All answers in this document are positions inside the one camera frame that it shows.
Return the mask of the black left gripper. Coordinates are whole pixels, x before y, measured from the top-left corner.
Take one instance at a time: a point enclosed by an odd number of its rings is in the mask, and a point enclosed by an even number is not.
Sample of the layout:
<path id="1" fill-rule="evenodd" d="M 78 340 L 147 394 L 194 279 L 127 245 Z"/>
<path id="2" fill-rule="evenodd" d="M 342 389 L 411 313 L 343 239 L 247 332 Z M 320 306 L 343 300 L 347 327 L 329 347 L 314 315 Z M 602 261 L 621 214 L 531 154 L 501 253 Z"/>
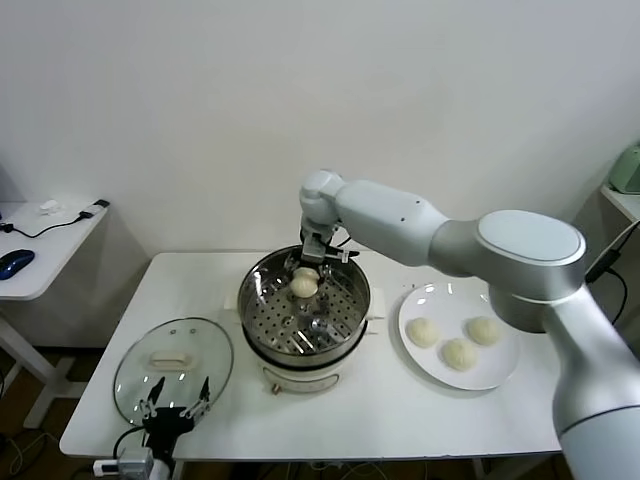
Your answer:
<path id="1" fill-rule="evenodd" d="M 190 407 L 161 407 L 156 410 L 163 390 L 162 376 L 145 399 L 139 401 L 142 426 L 147 434 L 146 447 L 154 458 L 172 458 L 178 439 L 194 429 L 193 419 L 202 419 L 211 409 L 209 377 L 206 377 L 198 399 Z"/>

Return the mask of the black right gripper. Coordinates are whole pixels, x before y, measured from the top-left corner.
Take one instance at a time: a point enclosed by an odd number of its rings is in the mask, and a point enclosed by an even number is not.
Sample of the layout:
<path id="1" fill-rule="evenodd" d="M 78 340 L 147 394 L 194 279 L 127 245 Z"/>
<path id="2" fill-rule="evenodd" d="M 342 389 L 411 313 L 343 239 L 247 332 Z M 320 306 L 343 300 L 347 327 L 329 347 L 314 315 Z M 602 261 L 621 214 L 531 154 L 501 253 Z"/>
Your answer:
<path id="1" fill-rule="evenodd" d="M 300 266 L 317 268 L 319 279 L 318 288 L 327 285 L 333 277 L 333 270 L 330 264 L 322 264 L 327 254 L 327 243 L 322 236 L 314 231 L 300 229 L 301 253 L 289 253 L 283 262 L 283 276 L 287 280 L 292 280 L 294 272 Z"/>

